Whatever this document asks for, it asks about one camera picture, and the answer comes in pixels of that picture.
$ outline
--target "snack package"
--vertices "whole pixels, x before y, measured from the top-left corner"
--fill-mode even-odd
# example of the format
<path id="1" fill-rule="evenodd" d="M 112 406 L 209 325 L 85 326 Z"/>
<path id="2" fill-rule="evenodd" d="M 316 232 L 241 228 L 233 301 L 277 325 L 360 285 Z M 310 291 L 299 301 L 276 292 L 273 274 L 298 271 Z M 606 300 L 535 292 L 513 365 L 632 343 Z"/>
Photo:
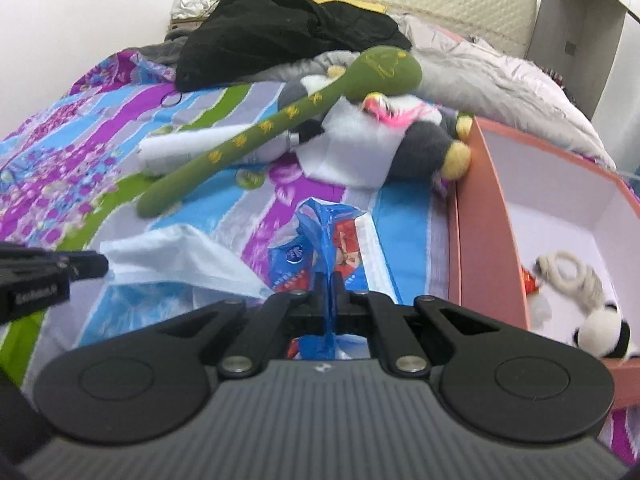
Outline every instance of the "snack package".
<path id="1" fill-rule="evenodd" d="M 386 266 L 370 213 L 349 205 L 310 198 L 296 210 L 270 248 L 271 288 L 276 292 L 313 286 L 321 272 L 327 280 L 339 272 L 347 290 L 375 290 L 396 301 L 396 290 Z M 326 335 L 304 336 L 292 342 L 291 358 L 327 360 L 366 358 L 365 338 L 335 335 L 335 310 L 328 295 L 324 306 Z"/>

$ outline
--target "black garment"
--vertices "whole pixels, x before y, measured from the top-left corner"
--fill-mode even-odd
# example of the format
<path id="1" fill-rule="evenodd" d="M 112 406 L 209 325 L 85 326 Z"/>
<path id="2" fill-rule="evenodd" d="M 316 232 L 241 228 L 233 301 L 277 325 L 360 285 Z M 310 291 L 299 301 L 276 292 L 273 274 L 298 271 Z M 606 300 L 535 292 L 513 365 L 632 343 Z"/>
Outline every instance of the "black garment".
<path id="1" fill-rule="evenodd" d="M 180 52 L 176 88 L 230 83 L 330 50 L 411 48 L 389 16 L 343 2 L 222 0 Z"/>

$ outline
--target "green plush toy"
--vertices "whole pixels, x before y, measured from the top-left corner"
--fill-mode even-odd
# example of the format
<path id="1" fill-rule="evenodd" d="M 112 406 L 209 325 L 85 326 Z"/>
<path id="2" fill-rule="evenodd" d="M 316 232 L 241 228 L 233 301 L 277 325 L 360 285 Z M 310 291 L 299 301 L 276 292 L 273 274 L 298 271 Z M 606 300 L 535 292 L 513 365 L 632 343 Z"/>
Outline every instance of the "green plush toy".
<path id="1" fill-rule="evenodd" d="M 408 52 L 392 46 L 370 48 L 329 86 L 254 124 L 153 183 L 138 200 L 138 215 L 142 218 L 158 216 L 212 175 L 268 140 L 328 111 L 343 95 L 352 102 L 361 102 L 371 92 L 400 95 L 415 89 L 421 80 L 420 65 Z"/>

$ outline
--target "white wall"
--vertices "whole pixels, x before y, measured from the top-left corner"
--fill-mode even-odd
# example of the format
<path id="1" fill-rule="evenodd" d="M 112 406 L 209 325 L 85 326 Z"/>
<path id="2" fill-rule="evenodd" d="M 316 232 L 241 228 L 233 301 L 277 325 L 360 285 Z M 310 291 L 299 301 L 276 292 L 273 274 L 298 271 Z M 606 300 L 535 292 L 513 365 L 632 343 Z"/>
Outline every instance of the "white wall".
<path id="1" fill-rule="evenodd" d="M 164 38 L 173 0 L 0 0 L 0 139 L 109 54 Z"/>
<path id="2" fill-rule="evenodd" d="M 593 126 L 619 170 L 640 166 L 640 23 L 629 14 Z"/>

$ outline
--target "pink box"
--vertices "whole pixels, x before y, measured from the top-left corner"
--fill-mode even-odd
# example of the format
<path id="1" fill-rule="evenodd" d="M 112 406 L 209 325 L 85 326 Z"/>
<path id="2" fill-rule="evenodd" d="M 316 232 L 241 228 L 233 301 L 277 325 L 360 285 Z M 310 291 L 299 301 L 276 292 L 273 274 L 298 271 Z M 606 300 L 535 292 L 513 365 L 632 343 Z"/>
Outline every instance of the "pink box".
<path id="1" fill-rule="evenodd" d="M 640 346 L 640 203 L 617 176 L 536 137 L 476 120 L 467 176 L 449 205 L 450 300 L 531 329 L 520 264 L 568 250 L 592 265 Z M 568 343 L 585 314 L 550 286 L 536 330 Z M 615 407 L 640 404 L 640 360 L 605 360 Z"/>

